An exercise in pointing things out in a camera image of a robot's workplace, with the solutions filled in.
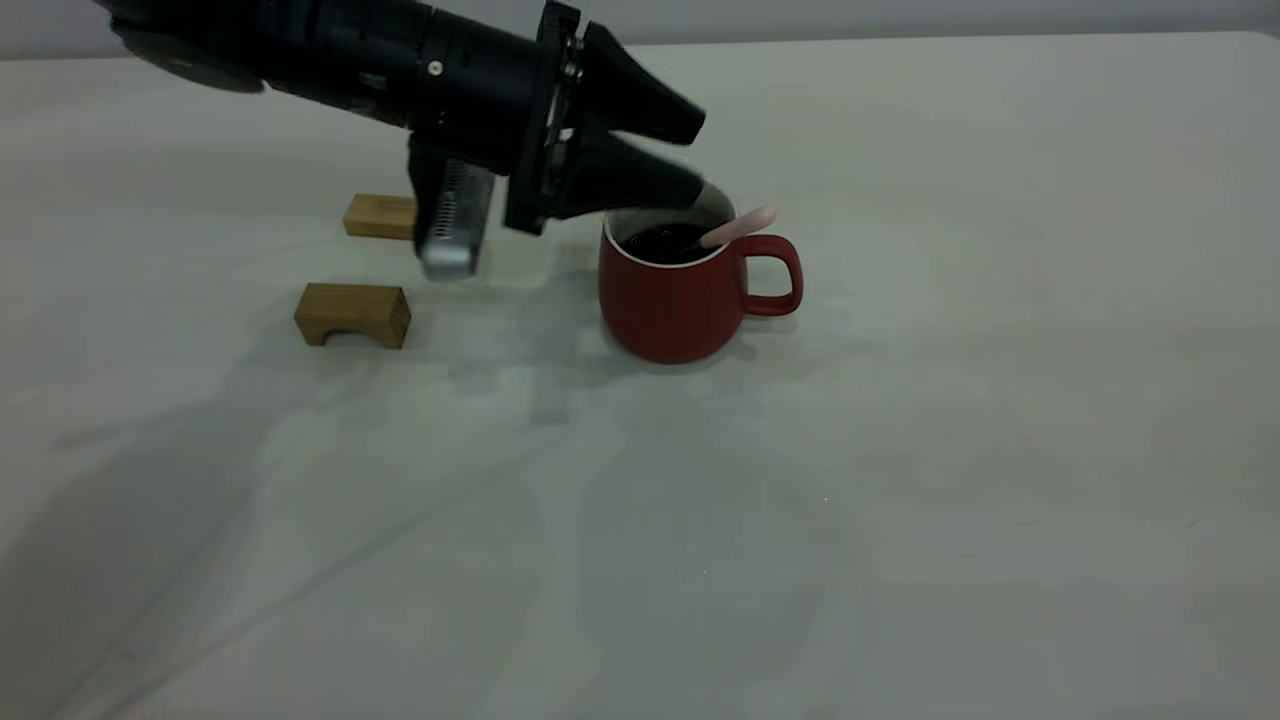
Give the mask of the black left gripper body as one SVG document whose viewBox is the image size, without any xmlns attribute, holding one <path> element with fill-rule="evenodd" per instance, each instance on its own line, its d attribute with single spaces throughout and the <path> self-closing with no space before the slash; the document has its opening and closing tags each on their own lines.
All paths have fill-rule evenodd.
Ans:
<svg viewBox="0 0 1280 720">
<path fill-rule="evenodd" d="M 430 10 L 410 114 L 416 237 L 436 219 L 449 160 L 507 178 L 506 227 L 543 232 L 553 214 L 547 142 L 563 124 L 564 68 L 576 58 L 580 20 L 579 9 L 549 1 L 536 37 L 525 38 Z"/>
</svg>

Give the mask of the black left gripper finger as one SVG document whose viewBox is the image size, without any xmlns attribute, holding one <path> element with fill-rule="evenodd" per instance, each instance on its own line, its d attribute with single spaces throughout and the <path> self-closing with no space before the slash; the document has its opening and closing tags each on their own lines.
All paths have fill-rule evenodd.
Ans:
<svg viewBox="0 0 1280 720">
<path fill-rule="evenodd" d="M 678 146 L 695 142 L 705 111 L 648 72 L 608 28 L 588 24 L 579 60 L 579 100 L 609 128 Z"/>
<path fill-rule="evenodd" d="M 704 179 L 603 128 L 581 128 L 568 141 L 554 181 L 550 217 L 570 219 L 618 209 L 689 208 Z"/>
</svg>

